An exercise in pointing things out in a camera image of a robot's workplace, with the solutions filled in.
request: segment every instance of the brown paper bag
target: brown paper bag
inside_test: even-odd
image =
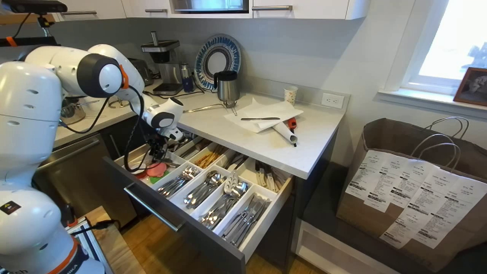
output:
[[[412,153],[436,131],[415,127],[404,122],[381,119],[364,127],[364,133],[349,171],[348,185],[358,172],[367,151],[378,150],[413,159]],[[441,166],[448,172],[487,182],[487,151],[460,139],[453,139],[462,150],[462,156],[456,168],[447,168],[453,163],[453,148],[438,148],[427,151],[422,159]],[[363,232],[378,238],[389,230],[398,217],[404,212],[402,208],[390,204],[383,214],[364,204],[363,200],[343,194],[339,209],[339,218],[361,229]],[[436,247],[430,249],[415,239],[401,249],[406,255],[415,258],[431,271],[439,271],[447,267],[462,250],[483,244],[487,241],[487,197],[485,197],[454,230]]]

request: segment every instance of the camera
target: camera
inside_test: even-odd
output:
[[[68,13],[68,7],[57,0],[4,0],[4,5],[19,14]]]

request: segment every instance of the wall outlet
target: wall outlet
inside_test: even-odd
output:
[[[342,96],[342,95],[323,93],[322,106],[326,106],[331,109],[343,109],[345,99],[346,99],[346,96]]]

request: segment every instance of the window sill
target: window sill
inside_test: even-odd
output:
[[[466,116],[487,121],[487,107],[454,102],[454,96],[447,95],[401,89],[396,92],[380,92],[378,99],[415,109],[434,110],[450,116]]]

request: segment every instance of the open drawer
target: open drawer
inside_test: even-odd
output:
[[[246,273],[258,246],[270,230],[276,217],[291,194],[293,177],[284,171],[269,169],[264,174],[256,160],[240,156],[217,144],[188,159],[173,156],[180,165],[161,182],[148,185],[127,172],[121,165],[107,159],[113,180],[126,192],[164,221],[170,229],[189,238],[196,247],[224,273]],[[186,169],[196,171],[186,183],[171,195],[162,192],[165,186],[182,180]],[[211,179],[220,177],[205,200],[189,203],[196,189],[206,186]],[[264,176],[275,174],[273,189],[262,186]],[[234,188],[246,186],[240,195]]]

